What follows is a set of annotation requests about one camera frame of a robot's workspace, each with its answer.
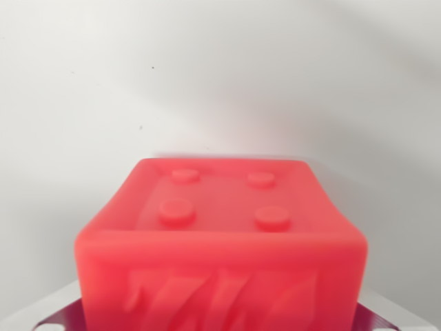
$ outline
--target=cube side face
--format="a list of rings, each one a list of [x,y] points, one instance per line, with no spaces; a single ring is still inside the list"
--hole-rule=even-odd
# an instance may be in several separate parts
[[[88,330],[349,331],[366,241],[309,168],[275,162],[151,160],[135,170],[76,241]],[[170,224],[168,198],[194,202],[191,217]],[[262,204],[288,211],[289,226],[262,227]],[[106,223],[128,205],[130,226]]]

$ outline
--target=circular stud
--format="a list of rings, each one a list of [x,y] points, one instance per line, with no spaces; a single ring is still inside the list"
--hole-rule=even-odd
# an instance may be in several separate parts
[[[175,183],[193,183],[199,180],[199,171],[195,169],[175,169],[172,178]]]
[[[277,205],[257,209],[254,218],[260,229],[270,232],[285,231],[291,223],[289,212]]]
[[[276,181],[276,177],[270,172],[252,172],[247,179],[253,188],[270,188]]]
[[[194,220],[193,203],[186,199],[170,199],[159,206],[159,217],[165,225],[182,226]]]

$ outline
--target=red 3d printed cube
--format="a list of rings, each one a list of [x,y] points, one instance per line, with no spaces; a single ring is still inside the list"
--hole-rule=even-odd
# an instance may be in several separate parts
[[[367,242],[306,163],[146,159],[75,251],[88,331],[349,331]]]

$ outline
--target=red cube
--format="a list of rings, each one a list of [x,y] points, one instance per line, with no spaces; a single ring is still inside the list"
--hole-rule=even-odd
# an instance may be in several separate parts
[[[349,331],[367,242],[304,162],[146,159],[75,252],[88,331]]]

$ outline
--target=metal base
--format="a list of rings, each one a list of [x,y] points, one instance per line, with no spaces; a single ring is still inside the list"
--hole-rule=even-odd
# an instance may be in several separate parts
[[[12,315],[0,331],[87,331],[78,281]],[[384,297],[364,289],[352,331],[438,331]]]

